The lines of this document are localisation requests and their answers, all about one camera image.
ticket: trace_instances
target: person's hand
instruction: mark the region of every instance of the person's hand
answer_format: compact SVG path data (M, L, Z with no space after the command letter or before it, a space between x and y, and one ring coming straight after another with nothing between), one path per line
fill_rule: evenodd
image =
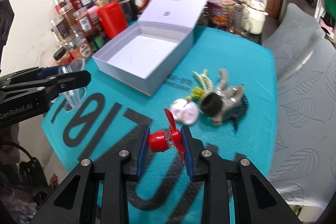
M0 130L0 141L11 141L19 144L19 124ZM11 145L0 146L0 162L3 164L17 164L20 162L19 150Z

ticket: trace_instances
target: red propeller toy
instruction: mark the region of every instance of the red propeller toy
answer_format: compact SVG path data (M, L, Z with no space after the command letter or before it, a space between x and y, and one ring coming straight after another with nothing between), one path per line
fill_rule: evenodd
M181 132L176 128L175 120L171 111L167 108L164 109L169 121L169 135L165 131L156 131L148 136L149 147L153 152L163 152L169 148L176 147L182 163L184 163L184 147L182 145Z

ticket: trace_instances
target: white box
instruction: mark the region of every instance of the white box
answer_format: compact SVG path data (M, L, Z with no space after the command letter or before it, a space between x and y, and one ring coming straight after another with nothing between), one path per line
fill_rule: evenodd
M153 95L194 45L207 0L153 0L139 20L94 56L104 73Z

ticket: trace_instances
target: box lid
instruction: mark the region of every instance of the box lid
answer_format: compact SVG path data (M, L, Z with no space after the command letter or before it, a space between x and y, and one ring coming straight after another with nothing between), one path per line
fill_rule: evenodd
M207 0L152 0L138 21L193 29Z

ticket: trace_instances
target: teal tablecloth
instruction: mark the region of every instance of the teal tablecloth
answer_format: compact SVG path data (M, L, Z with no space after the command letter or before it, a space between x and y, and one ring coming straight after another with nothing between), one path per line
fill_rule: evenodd
M138 125L151 124L151 132L168 127L163 108L190 94L199 85L192 71L209 70L214 85L218 69L229 72L229 85L243 84L249 109L235 132L232 123L215 127L200 117L190 127L195 138L229 160L246 155L267 175L273 155L277 125L276 72L273 54L243 38L204 27L195 29L195 45L154 96L100 72L93 60L83 106L66 113L58 99L43 121L43 129L64 166L71 171L79 159L98 159L109 149L119 151L137 134ZM142 180L129 184L131 224L200 222L203 191L190 184L175 149L152 158ZM231 222L233 206L231 202Z

